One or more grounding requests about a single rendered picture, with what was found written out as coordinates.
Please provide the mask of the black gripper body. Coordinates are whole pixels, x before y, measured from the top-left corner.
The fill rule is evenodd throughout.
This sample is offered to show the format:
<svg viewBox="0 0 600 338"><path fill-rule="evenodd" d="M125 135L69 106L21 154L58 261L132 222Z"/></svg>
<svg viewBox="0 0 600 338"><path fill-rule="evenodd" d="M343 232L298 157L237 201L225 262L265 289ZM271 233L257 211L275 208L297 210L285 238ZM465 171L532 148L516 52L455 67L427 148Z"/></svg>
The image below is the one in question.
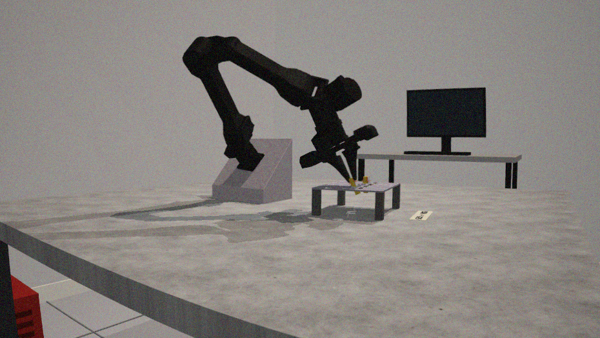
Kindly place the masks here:
<svg viewBox="0 0 600 338"><path fill-rule="evenodd" d="M316 132L319 131L320 129L324 130L326 128L329 128L330 124L336 123L336 122L338 122L343 128L342 120L339 118L339 116L337 114L333 114L333 115L329 115L329 116L319 120L318 122L316 122L315 130L316 130ZM344 128L343 128L343 130L344 130ZM345 130L344 130L344 132L345 132ZM354 135L352 135L350 137L345 132L345 134L344 134L345 139L341 140L341 138L339 138L337 144L333 148L327 148L319 153L317 153L317 150L311 151L305 155L302 155L299 160L301 167L308 168L308 167L314 166L316 164L319 164L323 160L328 159L331 156L336 156L336 152L339 150L342 150L342 149L347 150L353 146L358 146L358 144L357 144L358 141L362 141L363 139L369 140L369 139L372 139L379 135L376 127L373 125L370 125L370 124L366 124L366 125L358 128L357 130L354 130L353 132L354 132Z"/></svg>

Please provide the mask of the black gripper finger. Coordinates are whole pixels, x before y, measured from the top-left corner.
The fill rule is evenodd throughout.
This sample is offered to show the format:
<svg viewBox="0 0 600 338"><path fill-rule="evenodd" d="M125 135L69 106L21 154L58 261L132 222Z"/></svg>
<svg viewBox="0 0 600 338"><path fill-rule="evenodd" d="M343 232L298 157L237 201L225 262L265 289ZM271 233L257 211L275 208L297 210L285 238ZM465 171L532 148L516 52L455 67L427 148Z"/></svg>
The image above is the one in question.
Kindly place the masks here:
<svg viewBox="0 0 600 338"><path fill-rule="evenodd" d="M353 146L345 151L343 151L343 155L346 158L346 161L348 163L350 172L352 174L352 178L353 180L357 180L357 174L356 174L356 157L357 157L357 149L359 149L360 146Z"/></svg>
<svg viewBox="0 0 600 338"><path fill-rule="evenodd" d="M343 162L341 155L331 156L322 161L323 163L331 164L349 183L350 175Z"/></svg>

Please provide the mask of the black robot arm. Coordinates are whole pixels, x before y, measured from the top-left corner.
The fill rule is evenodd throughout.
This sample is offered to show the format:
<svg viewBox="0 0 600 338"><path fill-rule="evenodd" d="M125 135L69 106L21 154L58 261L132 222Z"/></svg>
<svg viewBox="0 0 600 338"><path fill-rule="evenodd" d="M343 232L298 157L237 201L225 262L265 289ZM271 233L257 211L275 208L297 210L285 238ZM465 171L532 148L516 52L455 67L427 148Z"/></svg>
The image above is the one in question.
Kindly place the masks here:
<svg viewBox="0 0 600 338"><path fill-rule="evenodd" d="M310 75L295 68L285 68L263 54L243 44L236 37L198 37L183 55L183 62L192 75L200 78L223 122L227 147L224 155L239 161L237 169L253 172L264 154L250 143L254 124L249 115L240 114L223 81L218 64L231 61L272 85L277 93L300 110L309 109L314 123L350 106L362 98L355 80L336 77L329 79ZM315 96L312 96L317 87ZM317 153L334 147L339 138L345 139L342 126L336 122L320 129L311 142Z"/></svg>

